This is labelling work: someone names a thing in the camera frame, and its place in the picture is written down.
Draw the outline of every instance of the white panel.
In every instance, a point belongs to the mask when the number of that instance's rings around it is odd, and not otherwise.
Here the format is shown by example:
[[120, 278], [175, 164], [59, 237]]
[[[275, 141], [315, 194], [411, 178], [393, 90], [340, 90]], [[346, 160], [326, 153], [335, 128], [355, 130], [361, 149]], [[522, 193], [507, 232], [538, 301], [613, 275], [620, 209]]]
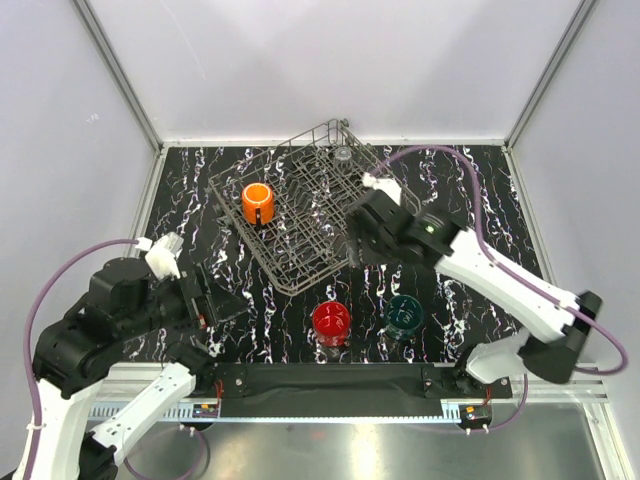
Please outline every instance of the white panel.
[[[22, 329], [53, 272], [127, 237], [152, 152], [69, 1], [0, 1], [0, 477], [18, 466], [30, 419]], [[86, 291], [114, 247], [72, 269], [34, 338]]]
[[504, 138], [578, 0], [91, 0], [165, 140]]
[[[600, 323], [626, 345], [629, 370], [605, 380], [618, 426], [640, 472], [638, 235], [640, 3], [599, 2], [516, 147], [524, 183], [563, 287], [605, 302]], [[601, 367], [617, 352], [588, 345]]]

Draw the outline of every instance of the metal corner post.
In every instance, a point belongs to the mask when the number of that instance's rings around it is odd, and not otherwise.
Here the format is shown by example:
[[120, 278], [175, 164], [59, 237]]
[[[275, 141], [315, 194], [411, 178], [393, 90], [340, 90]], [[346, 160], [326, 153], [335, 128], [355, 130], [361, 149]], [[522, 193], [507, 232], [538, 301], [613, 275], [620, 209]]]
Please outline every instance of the metal corner post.
[[100, 24], [93, 8], [90, 5], [90, 0], [70, 0], [75, 7], [78, 16], [87, 29], [87, 32], [91, 36], [93, 42], [98, 49], [98, 53], [104, 60], [104, 63], [109, 70], [113, 80], [115, 81], [118, 90], [122, 93], [122, 97], [131, 109], [131, 113], [135, 117], [142, 133], [144, 134], [147, 142], [153, 149], [155, 155], [160, 153], [162, 149], [162, 139], [158, 136], [151, 120], [144, 111], [144, 108], [135, 94], [131, 82], [127, 78], [127, 75], [122, 68], [122, 65], [118, 61], [118, 58], [107, 38], [107, 35]]
[[580, 4], [576, 8], [573, 16], [571, 17], [571, 21], [567, 25], [558, 45], [556, 45], [551, 58], [547, 62], [547, 65], [542, 72], [542, 75], [538, 79], [538, 83], [536, 84], [533, 92], [529, 96], [527, 103], [524, 106], [524, 109], [520, 113], [518, 120], [516, 121], [514, 127], [509, 132], [509, 135], [505, 139], [505, 144], [508, 148], [512, 149], [515, 147], [516, 143], [520, 139], [522, 132], [526, 128], [531, 116], [535, 112], [538, 104], [542, 100], [547, 88], [551, 84], [551, 81], [555, 77], [556, 73], [560, 69], [562, 62], [565, 60], [571, 46], [574, 44], [578, 35], [582, 31], [582, 28], [587, 23], [591, 13], [593, 12], [595, 6], [598, 4], [599, 0], [581, 0]]

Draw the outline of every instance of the dark green cup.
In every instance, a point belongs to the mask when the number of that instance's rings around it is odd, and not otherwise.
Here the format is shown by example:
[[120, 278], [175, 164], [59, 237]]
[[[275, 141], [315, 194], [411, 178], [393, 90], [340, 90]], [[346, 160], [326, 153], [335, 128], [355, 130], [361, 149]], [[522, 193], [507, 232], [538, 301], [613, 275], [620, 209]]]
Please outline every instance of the dark green cup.
[[409, 295], [393, 297], [384, 314], [385, 332], [396, 340], [413, 337], [422, 326], [424, 312], [418, 301]]

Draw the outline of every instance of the gray floor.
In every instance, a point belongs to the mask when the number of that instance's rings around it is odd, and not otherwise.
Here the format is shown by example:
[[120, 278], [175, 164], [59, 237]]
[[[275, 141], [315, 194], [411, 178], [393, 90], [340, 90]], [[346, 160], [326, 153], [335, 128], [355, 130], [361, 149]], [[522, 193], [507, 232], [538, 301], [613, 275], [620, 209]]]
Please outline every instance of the gray floor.
[[[498, 417], [510, 406], [497, 406]], [[198, 443], [158, 424], [131, 464], [147, 477], [183, 474]], [[219, 424], [205, 431], [211, 460], [204, 480], [603, 479], [582, 410], [530, 405], [509, 428], [488, 436], [427, 433], [407, 425]], [[118, 480], [133, 479], [124, 466]]]

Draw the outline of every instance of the dish rack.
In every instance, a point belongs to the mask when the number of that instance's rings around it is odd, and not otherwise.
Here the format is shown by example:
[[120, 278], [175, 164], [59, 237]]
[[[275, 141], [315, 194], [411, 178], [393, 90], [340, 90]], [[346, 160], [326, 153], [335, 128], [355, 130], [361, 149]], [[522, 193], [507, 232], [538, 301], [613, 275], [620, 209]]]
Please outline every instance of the dish rack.
[[[209, 179], [224, 214], [286, 295], [297, 295], [349, 264], [346, 212], [366, 191], [362, 176], [380, 159], [348, 126], [346, 120], [322, 123]], [[345, 153], [351, 157], [346, 161]], [[381, 176], [396, 178], [389, 167]], [[247, 222], [242, 211], [242, 190], [254, 182], [269, 185], [275, 195], [275, 216], [261, 227]], [[414, 215], [420, 210], [406, 187], [402, 204]]]

